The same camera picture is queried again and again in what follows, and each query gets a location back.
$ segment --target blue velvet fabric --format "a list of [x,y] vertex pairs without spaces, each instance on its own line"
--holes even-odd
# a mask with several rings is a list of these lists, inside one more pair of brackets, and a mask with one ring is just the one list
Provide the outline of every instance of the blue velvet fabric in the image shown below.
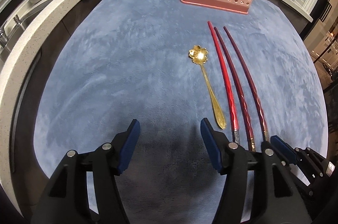
[[[224,25],[250,69],[270,134],[326,155],[327,117],[315,67],[293,26],[271,2],[253,0],[249,15],[241,15],[180,0],[102,0],[67,42],[43,92],[34,148],[46,175],[68,150],[93,151],[137,118],[139,141],[129,168],[116,178],[131,223],[211,223],[225,176],[212,168],[200,134],[202,118],[217,125],[201,68],[188,57],[194,45],[209,51],[205,68],[227,118],[229,139],[231,132],[207,20],[219,28],[232,56],[258,150],[258,115]],[[234,85],[233,91],[247,148]],[[88,183],[95,208],[92,181]],[[251,195],[250,176],[243,219]]]

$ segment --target silver screw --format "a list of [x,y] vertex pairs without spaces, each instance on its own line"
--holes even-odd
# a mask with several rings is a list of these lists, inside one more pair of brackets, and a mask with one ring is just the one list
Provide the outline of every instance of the silver screw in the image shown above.
[[112,145],[110,143],[105,143],[102,145],[102,149],[104,150],[109,150],[112,147]]
[[76,154],[76,152],[74,150],[70,150],[67,152],[67,156],[68,157],[73,157]]
[[235,150],[235,149],[238,148],[238,144],[235,143],[235,142],[230,142],[230,143],[228,144],[228,146],[229,146],[230,149],[233,149],[233,150]]
[[273,155],[273,150],[272,150],[272,149],[266,149],[266,150],[265,150],[265,153],[266,153],[268,156],[272,156],[272,155]]

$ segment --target red chopstick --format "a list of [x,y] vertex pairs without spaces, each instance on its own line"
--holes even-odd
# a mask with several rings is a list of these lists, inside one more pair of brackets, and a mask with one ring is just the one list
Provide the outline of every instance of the red chopstick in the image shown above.
[[231,83],[229,79],[228,72],[226,70],[225,62],[223,59],[222,51],[221,48],[219,47],[214,29],[212,28],[211,22],[208,21],[208,25],[211,31],[212,38],[215,43],[218,59],[219,59],[219,64],[221,65],[221,70],[223,74],[223,79],[224,79],[224,85],[226,89],[226,95],[228,97],[228,103],[229,103],[229,110],[230,110],[230,119],[231,119],[231,129],[233,132],[233,141],[235,141],[237,144],[240,144],[240,138],[239,138],[239,126],[238,126],[238,119],[237,119],[237,111],[236,111],[236,105],[234,103],[234,94],[231,89]]
[[219,33],[219,31],[216,27],[214,27],[214,29],[216,31],[219,42],[221,43],[221,46],[222,46],[222,49],[224,51],[226,60],[228,61],[228,64],[229,64],[231,74],[232,74],[233,79],[234,79],[234,85],[236,86],[239,102],[241,104],[241,109],[242,109],[242,113],[243,113],[245,130],[246,130],[246,135],[247,135],[247,140],[248,140],[248,147],[249,147],[250,151],[255,152],[256,148],[255,148],[254,131],[252,130],[251,119],[250,119],[249,112],[248,112],[248,106],[246,105],[246,101],[245,101],[245,98],[244,98],[244,92],[243,92],[243,89],[242,89],[242,86],[241,86],[241,82],[239,81],[237,71],[234,67],[232,60],[231,60],[230,54],[229,54],[229,52],[228,52],[228,50],[227,50],[227,48],[224,44],[222,36],[220,35],[220,33]]
[[244,69],[244,73],[245,73],[246,79],[249,82],[249,86],[250,86],[252,95],[254,97],[253,99],[255,100],[256,108],[257,108],[257,111],[258,111],[259,122],[261,123],[261,129],[262,129],[263,137],[264,137],[265,141],[269,141],[270,139],[269,139],[268,126],[266,124],[263,108],[262,108],[261,101],[260,101],[260,99],[258,97],[258,94],[257,94],[255,83],[252,80],[252,77],[251,77],[251,74],[249,72],[249,69],[246,66],[246,63],[245,63],[245,61],[244,61],[244,59],[243,59],[243,57],[241,55],[241,52],[239,51],[239,49],[238,49],[238,47],[237,47],[234,39],[232,38],[231,34],[229,33],[228,29],[225,26],[223,27],[223,29],[225,30],[226,34],[228,35],[228,37],[230,39],[230,42],[233,45],[234,50],[235,50],[235,52],[236,52],[236,54],[238,56],[238,59],[239,59],[239,61],[242,64],[242,67]]

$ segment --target spoon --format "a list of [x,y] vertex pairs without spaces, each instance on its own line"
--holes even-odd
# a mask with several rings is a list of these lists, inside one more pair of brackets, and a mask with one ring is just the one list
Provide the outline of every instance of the spoon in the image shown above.
[[206,83],[207,83],[207,87],[208,87],[209,95],[210,95],[210,98],[211,98],[211,104],[212,104],[212,108],[214,110],[216,122],[221,129],[225,129],[226,128],[226,122],[225,122],[225,118],[224,118],[222,109],[221,109],[221,107],[220,107],[220,105],[219,105],[219,103],[216,99],[214,92],[212,91],[209,79],[207,77],[206,70],[204,68],[204,64],[208,60],[207,54],[208,54],[207,49],[201,48],[200,46],[194,46],[194,48],[189,51],[189,57],[192,58],[192,62],[201,66],[204,79],[206,80]]

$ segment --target chopstick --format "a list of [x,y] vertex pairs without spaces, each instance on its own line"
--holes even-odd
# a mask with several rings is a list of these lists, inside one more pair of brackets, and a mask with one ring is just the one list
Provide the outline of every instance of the chopstick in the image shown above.
[[264,117],[264,112],[263,112],[263,108],[262,108],[262,105],[261,105],[261,101],[260,101],[260,99],[258,97],[258,94],[257,94],[255,83],[252,80],[252,77],[251,77],[251,74],[249,72],[249,69],[246,66],[246,63],[245,63],[245,61],[244,61],[244,59],[243,59],[243,57],[241,55],[241,52],[239,51],[239,49],[238,49],[238,47],[237,47],[234,39],[232,38],[230,32],[228,31],[228,29],[226,28],[226,26],[224,26],[223,29],[225,30],[227,36],[229,37],[229,40],[230,40],[231,44],[234,47],[234,50],[235,50],[235,52],[236,52],[236,54],[238,56],[238,59],[241,62],[242,67],[244,69],[244,73],[245,73],[246,79],[249,82],[249,86],[250,86],[252,95],[254,97],[253,99],[255,101],[256,108],[257,108],[257,111],[258,111],[258,117],[259,117],[259,122],[261,123],[261,130],[262,130],[262,133],[263,133],[263,138],[265,139],[265,141],[269,141],[270,139],[269,139],[268,127],[267,127],[266,120],[265,120],[265,117]]
[[234,85],[236,86],[239,102],[241,104],[241,109],[242,109],[242,113],[243,113],[245,130],[246,130],[246,135],[247,135],[247,140],[248,140],[248,147],[249,147],[250,151],[255,152],[256,147],[255,147],[254,132],[253,132],[252,126],[251,126],[251,119],[250,119],[250,115],[249,115],[249,112],[248,112],[248,106],[247,106],[246,101],[245,101],[243,88],[241,86],[241,82],[239,81],[238,74],[237,74],[236,69],[234,67],[234,64],[231,60],[230,54],[229,54],[227,48],[225,47],[222,36],[220,35],[220,33],[219,33],[219,31],[216,27],[214,27],[214,29],[216,31],[219,42],[221,43],[221,46],[222,46],[222,49],[224,51],[226,60],[228,61],[231,74],[234,78]]
[[232,129],[232,132],[233,132],[233,141],[236,142],[237,144],[240,144],[237,111],[236,111],[236,105],[234,103],[234,94],[233,94],[232,89],[231,89],[231,83],[230,83],[229,75],[228,75],[228,72],[226,70],[226,66],[225,66],[225,62],[224,62],[224,59],[223,59],[221,48],[219,47],[214,29],[213,29],[210,21],[208,21],[208,25],[209,25],[209,28],[210,28],[210,31],[211,31],[211,36],[212,36],[214,43],[215,43],[219,64],[221,65],[221,70],[222,70],[222,74],[223,74],[224,85],[225,85],[225,89],[226,89],[226,95],[228,97],[231,129]]

